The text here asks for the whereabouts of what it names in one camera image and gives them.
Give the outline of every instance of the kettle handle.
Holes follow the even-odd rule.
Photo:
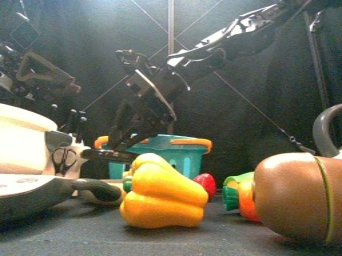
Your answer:
[[[328,108],[317,117],[313,126],[315,141],[320,153],[325,157],[335,157],[340,154],[329,133],[331,123],[333,118],[342,113],[342,104]]]

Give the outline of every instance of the toy vegetable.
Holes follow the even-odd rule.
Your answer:
[[[230,176],[224,183],[224,203],[228,211],[240,209],[241,215],[250,221],[260,222],[253,201],[254,172]]]
[[[217,182],[213,175],[210,173],[202,173],[194,178],[194,181],[206,189],[210,200],[217,194]]]
[[[342,245],[342,160],[309,153],[266,158],[256,169],[254,199],[262,223],[278,234]]]
[[[129,175],[133,191],[126,195],[121,213],[132,226],[161,228],[200,225],[209,194],[157,154],[138,156]]]

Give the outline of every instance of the gray mat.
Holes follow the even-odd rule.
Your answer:
[[[35,217],[0,227],[0,255],[342,255],[342,247],[300,244],[237,211],[209,203],[198,228],[130,227],[118,208],[70,199]]]

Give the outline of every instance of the black background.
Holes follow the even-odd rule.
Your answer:
[[[177,0],[176,51],[194,48],[238,15],[274,2]],[[130,94],[115,51],[134,49],[153,56],[156,65],[169,54],[169,1],[25,3],[29,18],[41,32],[33,50],[69,72],[83,87],[75,97],[57,102],[55,121],[59,125],[66,123],[71,108],[86,110],[85,142],[93,146],[95,139],[109,134],[115,110]],[[298,151],[280,128],[316,149],[312,132],[316,117],[342,100],[341,20],[341,9],[329,9],[324,30],[317,35],[327,88],[317,82],[308,24],[301,14],[281,29],[272,47],[254,56],[229,61],[218,70],[226,82],[212,74],[177,99],[174,133],[213,141],[213,152],[204,157],[202,172],[212,173],[218,184],[228,176],[253,171],[268,156]],[[329,102],[323,100],[320,91],[328,93]],[[46,114],[50,104],[37,101],[23,107]],[[107,163],[89,161],[82,175],[107,178]]]

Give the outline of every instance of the scissors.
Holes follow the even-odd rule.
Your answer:
[[[69,148],[57,148],[53,152],[53,162],[57,176],[66,176],[67,171],[78,162],[77,152]]]

